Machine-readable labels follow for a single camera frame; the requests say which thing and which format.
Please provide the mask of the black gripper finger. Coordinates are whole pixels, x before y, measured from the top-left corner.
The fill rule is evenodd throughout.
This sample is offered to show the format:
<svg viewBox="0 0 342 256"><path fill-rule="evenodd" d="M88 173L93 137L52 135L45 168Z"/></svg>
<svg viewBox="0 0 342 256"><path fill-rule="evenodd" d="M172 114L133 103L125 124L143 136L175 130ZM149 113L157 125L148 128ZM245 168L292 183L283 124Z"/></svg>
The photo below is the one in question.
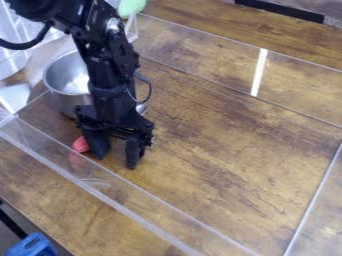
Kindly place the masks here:
<svg viewBox="0 0 342 256"><path fill-rule="evenodd" d="M129 137L125 141L125 163L128 169L135 169L139 160L144 156L145 146L137 137Z"/></svg>
<svg viewBox="0 0 342 256"><path fill-rule="evenodd" d="M102 130L82 130L82 136L96 159L102 159L109 152L110 142Z"/></svg>

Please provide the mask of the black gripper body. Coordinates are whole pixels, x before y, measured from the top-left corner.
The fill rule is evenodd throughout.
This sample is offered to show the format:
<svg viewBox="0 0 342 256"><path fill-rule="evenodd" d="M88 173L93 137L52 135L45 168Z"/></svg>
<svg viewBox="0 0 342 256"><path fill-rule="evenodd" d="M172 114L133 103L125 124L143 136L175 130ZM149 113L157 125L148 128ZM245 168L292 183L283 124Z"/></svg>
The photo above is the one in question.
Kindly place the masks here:
<svg viewBox="0 0 342 256"><path fill-rule="evenodd" d="M152 145L153 124L136 111L140 102L136 100L133 83L124 83L113 88L98 88L89 85L93 103L74 107L77 128L102 130L110 136L126 140L137 137L144 146Z"/></svg>

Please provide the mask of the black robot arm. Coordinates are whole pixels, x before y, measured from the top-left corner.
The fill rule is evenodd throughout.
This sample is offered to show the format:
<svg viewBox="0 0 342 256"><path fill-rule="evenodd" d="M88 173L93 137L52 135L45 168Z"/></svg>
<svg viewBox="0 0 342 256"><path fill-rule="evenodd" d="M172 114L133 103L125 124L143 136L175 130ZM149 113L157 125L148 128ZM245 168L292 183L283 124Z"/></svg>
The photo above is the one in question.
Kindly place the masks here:
<svg viewBox="0 0 342 256"><path fill-rule="evenodd" d="M28 42L0 38L0 47L26 50L40 43L54 28L72 37L88 72L89 105L74 107L76 127L94 158L105 157L110 139L125 141L125 164L137 166L153 143L152 121L137 112L135 82L145 81L139 53L128 42L124 24L114 7L105 0L4 0L22 18L40 22L42 28Z"/></svg>

